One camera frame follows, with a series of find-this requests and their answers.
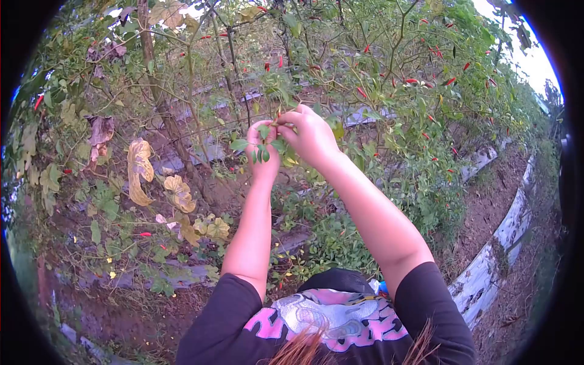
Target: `soil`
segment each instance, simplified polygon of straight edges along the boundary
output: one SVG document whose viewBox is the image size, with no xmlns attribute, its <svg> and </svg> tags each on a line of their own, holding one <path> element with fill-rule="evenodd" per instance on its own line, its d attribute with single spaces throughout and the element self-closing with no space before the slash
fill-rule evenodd
<svg viewBox="0 0 584 365">
<path fill-rule="evenodd" d="M 135 351 L 140 350 L 174 363 L 180 339 L 211 295 L 204 286 L 176 290 L 171 300 L 140 289 L 110 291 L 95 285 L 82 291 L 60 283 L 44 265 L 37 267 L 39 283 L 43 283 L 40 299 L 46 300 L 43 293 L 54 291 L 61 322 L 77 331 L 77 339 L 85 336 L 99 346 L 107 344 L 129 360 L 135 360 Z"/>
<path fill-rule="evenodd" d="M 508 145 L 468 182 L 463 225 L 455 237 L 452 251 L 445 251 L 436 258 L 447 284 L 471 263 L 505 218 L 528 159 L 528 155 L 518 150 L 517 144 Z"/>
<path fill-rule="evenodd" d="M 522 243 L 510 273 L 497 283 L 499 293 L 473 330 L 477 364 L 509 363 L 529 340 L 549 298 L 558 261 L 553 254 L 560 232 L 560 212 L 545 211 Z"/>
</svg>

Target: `yellowed leaf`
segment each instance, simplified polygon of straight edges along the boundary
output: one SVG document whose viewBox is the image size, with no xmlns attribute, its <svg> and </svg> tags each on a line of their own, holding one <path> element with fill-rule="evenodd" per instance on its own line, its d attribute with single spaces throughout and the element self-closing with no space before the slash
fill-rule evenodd
<svg viewBox="0 0 584 365">
<path fill-rule="evenodd" d="M 190 195 L 189 185 L 183 182 L 179 175 L 167 176 L 164 180 L 164 187 L 172 190 L 173 204 L 185 213 L 190 213 L 197 206 Z"/>
<path fill-rule="evenodd" d="M 200 219 L 195 219 L 193 223 L 193 228 L 199 231 L 201 234 L 207 233 L 207 223 L 203 222 Z"/>
<path fill-rule="evenodd" d="M 197 232 L 194 231 L 192 225 L 181 224 L 180 233 L 187 241 L 189 241 L 192 246 L 199 247 L 199 243 L 197 241 L 200 240 L 201 236 L 199 236 Z"/>
<path fill-rule="evenodd" d="M 261 9 L 259 9 L 257 6 L 250 6 L 249 8 L 241 10 L 238 16 L 242 22 L 253 22 L 254 17 L 257 14 L 260 14 L 260 12 Z"/>
<path fill-rule="evenodd" d="M 192 16 L 190 16 L 189 14 L 186 14 L 185 17 L 185 24 L 186 24 L 186 28 L 190 31 L 190 32 L 198 32 L 199 31 L 199 22 L 193 18 Z"/>
<path fill-rule="evenodd" d="M 207 236 L 227 238 L 229 236 L 229 225 L 222 218 L 215 218 L 215 222 L 207 226 Z"/>
<path fill-rule="evenodd" d="M 130 199 L 140 206 L 147 206 L 154 200 L 150 199 L 140 186 L 140 175 L 150 182 L 154 177 L 154 169 L 148 158 L 150 145 L 142 138 L 130 144 L 128 149 L 128 182 L 130 183 Z"/>
</svg>

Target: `right hand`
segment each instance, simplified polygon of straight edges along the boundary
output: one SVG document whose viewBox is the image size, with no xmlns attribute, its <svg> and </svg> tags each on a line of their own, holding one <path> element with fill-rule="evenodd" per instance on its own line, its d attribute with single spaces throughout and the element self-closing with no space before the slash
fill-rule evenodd
<svg viewBox="0 0 584 365">
<path fill-rule="evenodd" d="M 306 105 L 278 118 L 277 131 L 295 149 L 300 158 L 321 171 L 327 164 L 343 155 L 336 144 L 328 123 Z"/>
</svg>

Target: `dried brown leaf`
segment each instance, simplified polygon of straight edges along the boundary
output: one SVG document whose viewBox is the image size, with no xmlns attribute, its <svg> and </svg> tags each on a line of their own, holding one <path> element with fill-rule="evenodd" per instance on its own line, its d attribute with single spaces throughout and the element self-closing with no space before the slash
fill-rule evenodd
<svg viewBox="0 0 584 365">
<path fill-rule="evenodd" d="M 150 10 L 150 25 L 158 24 L 161 20 L 164 25 L 170 28 L 181 26 L 184 22 L 182 14 L 179 10 L 186 9 L 188 6 L 180 1 L 166 0 L 165 2 L 157 2 Z"/>
<path fill-rule="evenodd" d="M 172 190 L 172 200 L 174 205 L 185 213 L 190 213 L 196 207 L 196 202 L 192 200 L 189 185 L 183 182 L 179 175 L 167 176 L 164 180 L 164 187 Z"/>
<path fill-rule="evenodd" d="M 130 199 L 140 206 L 147 206 L 154 200 L 150 199 L 140 186 L 140 175 L 150 182 L 154 177 L 154 169 L 148 158 L 150 145 L 142 138 L 130 144 L 128 149 L 128 182 L 130 184 Z"/>
<path fill-rule="evenodd" d="M 83 169 L 89 168 L 95 170 L 98 165 L 98 157 L 107 155 L 106 142 L 113 137 L 114 118 L 102 116 L 84 116 L 91 124 L 91 137 L 87 142 L 91 145 L 89 154 L 89 165 Z"/>
<path fill-rule="evenodd" d="M 130 15 L 130 13 L 133 12 L 134 10 L 138 10 L 138 8 L 136 8 L 135 6 L 127 6 L 120 12 L 117 18 L 120 19 L 121 26 L 126 25 L 128 15 Z"/>
</svg>

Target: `branch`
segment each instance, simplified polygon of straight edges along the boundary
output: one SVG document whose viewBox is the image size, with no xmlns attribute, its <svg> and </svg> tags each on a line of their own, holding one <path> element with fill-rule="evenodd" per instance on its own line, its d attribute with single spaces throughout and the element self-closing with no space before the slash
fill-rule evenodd
<svg viewBox="0 0 584 365">
<path fill-rule="evenodd" d="M 237 59 L 235 58 L 235 51 L 233 49 L 232 34 L 233 34 L 233 28 L 230 26 L 227 27 L 227 40 L 229 40 L 229 51 L 231 52 L 231 62 L 233 62 L 233 70 L 235 71 L 235 77 L 237 77 L 239 87 L 241 88 L 241 92 L 243 93 L 243 96 L 244 96 L 245 109 L 248 112 L 248 128 L 250 128 L 252 125 L 252 119 L 251 119 L 251 114 L 249 112 L 249 103 L 248 103 L 247 95 L 245 94 L 244 83 L 241 81 L 241 76 L 239 75 L 239 70 L 237 69 Z"/>
</svg>

